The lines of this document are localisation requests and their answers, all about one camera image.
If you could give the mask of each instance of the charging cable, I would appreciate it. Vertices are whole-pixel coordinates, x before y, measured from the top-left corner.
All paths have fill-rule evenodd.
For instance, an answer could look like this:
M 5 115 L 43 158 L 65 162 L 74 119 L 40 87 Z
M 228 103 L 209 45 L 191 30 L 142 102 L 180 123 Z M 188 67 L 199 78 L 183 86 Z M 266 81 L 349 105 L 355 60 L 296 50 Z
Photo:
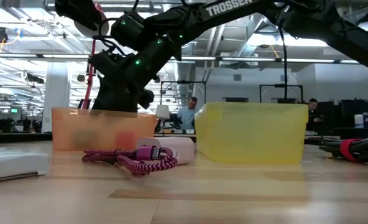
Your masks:
M 155 171 L 167 170 L 177 165 L 177 155 L 166 147 L 142 146 L 135 151 L 85 151 L 82 157 L 84 162 L 107 162 L 111 165 L 117 163 L 136 175 L 146 175 Z M 146 164 L 144 161 L 160 161 L 157 164 Z

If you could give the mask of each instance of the table surface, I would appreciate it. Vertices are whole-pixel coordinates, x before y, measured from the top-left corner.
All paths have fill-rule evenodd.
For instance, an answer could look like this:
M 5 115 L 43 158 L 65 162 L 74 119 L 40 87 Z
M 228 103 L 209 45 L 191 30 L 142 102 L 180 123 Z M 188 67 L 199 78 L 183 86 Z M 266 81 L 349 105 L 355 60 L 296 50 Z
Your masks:
M 368 223 L 368 166 L 306 146 L 301 164 L 194 164 L 147 176 L 82 163 L 51 142 L 0 144 L 46 152 L 50 173 L 0 182 L 0 223 Z

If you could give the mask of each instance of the man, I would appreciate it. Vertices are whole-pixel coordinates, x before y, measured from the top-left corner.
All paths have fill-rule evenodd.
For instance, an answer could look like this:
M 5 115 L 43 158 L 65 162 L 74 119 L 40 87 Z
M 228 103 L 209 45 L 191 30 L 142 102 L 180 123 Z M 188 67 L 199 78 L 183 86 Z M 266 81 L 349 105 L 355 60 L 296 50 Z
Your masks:
M 308 124 L 307 131 L 313 131 L 315 123 L 323 122 L 322 118 L 318 117 L 315 110 L 318 107 L 318 101 L 314 98 L 308 102 Z
M 183 130 L 195 129 L 193 121 L 196 113 L 195 107 L 197 102 L 198 99 L 195 96 L 192 96 L 191 99 L 188 100 L 188 106 L 185 106 L 178 111 L 177 116 L 182 121 Z

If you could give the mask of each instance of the lamp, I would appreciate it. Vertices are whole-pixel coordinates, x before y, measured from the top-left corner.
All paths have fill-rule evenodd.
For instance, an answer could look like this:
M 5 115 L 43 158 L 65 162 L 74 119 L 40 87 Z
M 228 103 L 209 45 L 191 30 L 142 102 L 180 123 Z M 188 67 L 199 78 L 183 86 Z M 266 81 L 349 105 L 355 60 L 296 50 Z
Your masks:
M 161 120 L 160 124 L 162 125 L 162 135 L 164 135 L 165 132 L 163 129 L 165 127 L 165 119 L 170 119 L 169 107 L 167 105 L 158 105 L 155 114 L 157 115 L 157 118 Z

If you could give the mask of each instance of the plastic bin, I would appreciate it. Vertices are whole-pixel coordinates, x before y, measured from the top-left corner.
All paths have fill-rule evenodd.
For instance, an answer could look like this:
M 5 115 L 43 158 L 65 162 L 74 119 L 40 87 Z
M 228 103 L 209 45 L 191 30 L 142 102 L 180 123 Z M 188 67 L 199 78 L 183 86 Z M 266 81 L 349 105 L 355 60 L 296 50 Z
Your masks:
M 53 150 L 136 149 L 154 136 L 156 115 L 117 111 L 52 109 Z
M 299 162 L 307 122 L 307 105 L 207 103 L 195 115 L 196 141 L 216 162 Z

